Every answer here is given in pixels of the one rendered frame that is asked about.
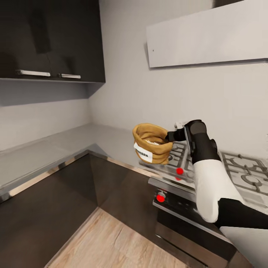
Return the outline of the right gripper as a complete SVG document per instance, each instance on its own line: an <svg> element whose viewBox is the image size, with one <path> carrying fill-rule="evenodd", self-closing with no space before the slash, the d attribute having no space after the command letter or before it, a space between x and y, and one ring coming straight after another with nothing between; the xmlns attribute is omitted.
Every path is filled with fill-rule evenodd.
<svg viewBox="0 0 268 268"><path fill-rule="evenodd" d="M179 141L179 142L183 142L181 139L181 136L179 135L179 131L181 129L177 130L177 131L168 131L167 132L167 139L169 142L174 142L174 141Z"/></svg>

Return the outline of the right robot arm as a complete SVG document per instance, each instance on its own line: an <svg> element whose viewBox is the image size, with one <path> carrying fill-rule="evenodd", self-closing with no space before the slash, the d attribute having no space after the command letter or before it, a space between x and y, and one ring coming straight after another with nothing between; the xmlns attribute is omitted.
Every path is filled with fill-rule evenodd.
<svg viewBox="0 0 268 268"><path fill-rule="evenodd" d="M197 210L213 223L254 268L268 268L268 215L245 206L201 119L175 123L169 142L187 142L195 179Z"/></svg>

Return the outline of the popcorn bag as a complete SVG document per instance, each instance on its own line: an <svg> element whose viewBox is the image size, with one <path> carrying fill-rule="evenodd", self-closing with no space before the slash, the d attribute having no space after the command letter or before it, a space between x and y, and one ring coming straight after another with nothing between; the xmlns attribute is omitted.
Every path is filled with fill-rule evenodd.
<svg viewBox="0 0 268 268"><path fill-rule="evenodd" d="M150 123L141 123L137 124L132 131L135 151L143 162L168 164L173 141L169 142L166 139L168 132L166 129Z"/></svg>

